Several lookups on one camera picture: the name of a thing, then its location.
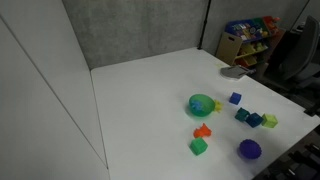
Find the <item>lime green soft cube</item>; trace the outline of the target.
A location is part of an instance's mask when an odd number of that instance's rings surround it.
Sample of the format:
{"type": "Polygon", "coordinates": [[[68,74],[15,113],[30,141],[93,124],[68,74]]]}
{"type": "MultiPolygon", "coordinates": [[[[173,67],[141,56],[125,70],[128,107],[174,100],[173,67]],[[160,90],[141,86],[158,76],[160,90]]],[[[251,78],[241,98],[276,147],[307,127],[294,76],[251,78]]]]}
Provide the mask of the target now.
{"type": "Polygon", "coordinates": [[[278,124],[278,120],[273,114],[264,114],[262,116],[262,125],[267,128],[274,128],[278,124]]]}

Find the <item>yellow rubber toy animal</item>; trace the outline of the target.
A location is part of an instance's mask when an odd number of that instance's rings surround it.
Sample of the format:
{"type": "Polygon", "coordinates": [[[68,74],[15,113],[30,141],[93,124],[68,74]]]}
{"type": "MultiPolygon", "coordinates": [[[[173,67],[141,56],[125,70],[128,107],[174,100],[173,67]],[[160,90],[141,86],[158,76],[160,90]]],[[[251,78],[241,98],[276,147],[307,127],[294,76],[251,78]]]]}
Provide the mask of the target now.
{"type": "Polygon", "coordinates": [[[218,100],[214,100],[214,102],[215,102],[215,109],[214,109],[214,111],[220,112],[220,111],[222,110],[223,104],[222,104],[220,101],[218,101],[218,100]]]}

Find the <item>black vertical pole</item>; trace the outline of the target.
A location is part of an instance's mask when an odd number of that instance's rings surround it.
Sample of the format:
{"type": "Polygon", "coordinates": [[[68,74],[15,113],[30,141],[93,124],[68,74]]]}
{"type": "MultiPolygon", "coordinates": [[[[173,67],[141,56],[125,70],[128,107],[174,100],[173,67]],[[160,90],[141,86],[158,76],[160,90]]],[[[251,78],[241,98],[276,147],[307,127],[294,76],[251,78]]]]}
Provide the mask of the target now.
{"type": "Polygon", "coordinates": [[[208,0],[208,4],[206,7],[206,13],[205,13],[205,17],[204,17],[204,21],[203,21],[203,25],[202,25],[202,29],[201,29],[201,35],[200,35],[199,43],[197,45],[198,50],[202,49],[202,44],[203,44],[204,34],[205,34],[206,26],[207,26],[208,16],[210,13],[211,4],[212,4],[212,0],[208,0]]]}

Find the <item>grey flat tray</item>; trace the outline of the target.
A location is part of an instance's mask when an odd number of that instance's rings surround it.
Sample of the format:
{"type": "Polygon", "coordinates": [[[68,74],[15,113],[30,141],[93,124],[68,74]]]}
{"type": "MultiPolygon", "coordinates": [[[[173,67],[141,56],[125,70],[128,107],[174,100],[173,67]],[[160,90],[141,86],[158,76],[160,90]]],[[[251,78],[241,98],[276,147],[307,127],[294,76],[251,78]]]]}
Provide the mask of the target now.
{"type": "Polygon", "coordinates": [[[247,69],[244,66],[236,65],[230,67],[224,67],[220,69],[220,75],[227,79],[239,80],[245,75],[255,73],[255,70],[247,69]]]}

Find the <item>teal soft cube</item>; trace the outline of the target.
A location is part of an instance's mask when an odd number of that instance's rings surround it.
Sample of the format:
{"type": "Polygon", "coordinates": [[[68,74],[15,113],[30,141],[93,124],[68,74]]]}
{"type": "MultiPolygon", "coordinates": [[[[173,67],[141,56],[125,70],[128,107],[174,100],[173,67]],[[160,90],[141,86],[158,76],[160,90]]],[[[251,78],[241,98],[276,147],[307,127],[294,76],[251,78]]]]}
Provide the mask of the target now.
{"type": "Polygon", "coordinates": [[[248,118],[249,115],[250,115],[250,113],[247,110],[245,110],[244,108],[240,108],[237,111],[235,118],[237,120],[239,120],[240,122],[244,122],[248,118]]]}

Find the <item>dark blue soft cube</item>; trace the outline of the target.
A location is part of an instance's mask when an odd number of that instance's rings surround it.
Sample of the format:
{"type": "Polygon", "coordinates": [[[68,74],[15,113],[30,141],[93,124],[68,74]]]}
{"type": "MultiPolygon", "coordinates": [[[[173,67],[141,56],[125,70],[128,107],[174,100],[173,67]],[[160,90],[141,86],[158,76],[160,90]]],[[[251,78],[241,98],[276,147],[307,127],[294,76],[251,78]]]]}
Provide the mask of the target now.
{"type": "Polygon", "coordinates": [[[252,128],[259,126],[262,123],[262,121],[263,121],[263,118],[257,113],[250,114],[246,119],[247,124],[252,128]]]}

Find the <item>blue toy elephant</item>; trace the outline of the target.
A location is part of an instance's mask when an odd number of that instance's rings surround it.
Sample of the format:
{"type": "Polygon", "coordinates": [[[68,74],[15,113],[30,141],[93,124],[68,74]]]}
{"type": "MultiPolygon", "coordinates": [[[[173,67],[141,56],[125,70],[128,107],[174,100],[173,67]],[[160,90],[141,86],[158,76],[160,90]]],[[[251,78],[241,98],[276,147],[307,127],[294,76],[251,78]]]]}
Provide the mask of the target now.
{"type": "Polygon", "coordinates": [[[191,107],[195,111],[202,111],[203,110],[203,105],[200,101],[192,101],[191,107]]]}

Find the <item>purple spiky ball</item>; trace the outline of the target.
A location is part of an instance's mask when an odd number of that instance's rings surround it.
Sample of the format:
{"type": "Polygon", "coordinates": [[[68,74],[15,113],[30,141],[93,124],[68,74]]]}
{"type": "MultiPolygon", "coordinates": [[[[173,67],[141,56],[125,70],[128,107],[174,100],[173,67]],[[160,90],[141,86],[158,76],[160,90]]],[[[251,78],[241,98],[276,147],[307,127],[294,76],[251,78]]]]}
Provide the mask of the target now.
{"type": "Polygon", "coordinates": [[[239,145],[239,151],[247,159],[257,159],[262,154],[260,145],[251,139],[243,140],[239,145]]]}

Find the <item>orange rubber toy animal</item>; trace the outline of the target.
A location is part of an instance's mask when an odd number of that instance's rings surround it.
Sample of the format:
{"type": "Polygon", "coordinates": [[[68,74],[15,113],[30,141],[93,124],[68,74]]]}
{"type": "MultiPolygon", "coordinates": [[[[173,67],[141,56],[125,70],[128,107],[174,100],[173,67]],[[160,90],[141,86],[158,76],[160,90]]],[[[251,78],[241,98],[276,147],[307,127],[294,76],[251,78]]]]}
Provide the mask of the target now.
{"type": "Polygon", "coordinates": [[[212,130],[205,123],[203,123],[200,128],[196,128],[193,132],[195,138],[209,137],[211,134],[212,130]]]}

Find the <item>grey office chair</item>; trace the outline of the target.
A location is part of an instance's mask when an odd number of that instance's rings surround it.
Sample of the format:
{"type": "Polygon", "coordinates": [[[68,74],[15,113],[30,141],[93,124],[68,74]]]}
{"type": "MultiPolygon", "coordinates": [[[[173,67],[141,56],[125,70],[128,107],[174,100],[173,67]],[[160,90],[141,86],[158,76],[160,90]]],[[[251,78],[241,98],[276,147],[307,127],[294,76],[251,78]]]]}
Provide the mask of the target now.
{"type": "Polygon", "coordinates": [[[296,45],[276,66],[268,66],[260,77],[262,83],[288,94],[297,94],[308,87],[318,90],[320,65],[313,58],[319,43],[319,31],[319,21],[308,16],[296,45]]]}

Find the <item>wooden toy storage shelf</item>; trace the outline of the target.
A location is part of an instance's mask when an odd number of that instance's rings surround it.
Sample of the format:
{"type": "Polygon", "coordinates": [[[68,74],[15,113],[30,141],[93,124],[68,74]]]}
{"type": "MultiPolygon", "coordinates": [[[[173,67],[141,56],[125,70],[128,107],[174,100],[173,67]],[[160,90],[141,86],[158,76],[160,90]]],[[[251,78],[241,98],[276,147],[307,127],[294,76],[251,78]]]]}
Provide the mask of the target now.
{"type": "Polygon", "coordinates": [[[263,16],[228,22],[215,56],[228,65],[248,68],[267,62],[284,35],[279,21],[279,17],[263,16]]]}

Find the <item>green translucent plastic bowl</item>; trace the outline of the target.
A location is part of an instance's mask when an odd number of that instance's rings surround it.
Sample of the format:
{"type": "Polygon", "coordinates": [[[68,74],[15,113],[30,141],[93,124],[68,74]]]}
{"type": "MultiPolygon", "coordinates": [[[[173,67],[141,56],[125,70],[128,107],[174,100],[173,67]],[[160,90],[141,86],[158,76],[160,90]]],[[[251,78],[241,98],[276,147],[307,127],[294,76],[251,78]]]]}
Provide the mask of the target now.
{"type": "Polygon", "coordinates": [[[194,94],[189,98],[189,109],[191,113],[198,117],[206,117],[215,109],[214,100],[205,94],[194,94]],[[203,105],[202,111],[195,111],[191,107],[192,101],[200,101],[203,105]]]}

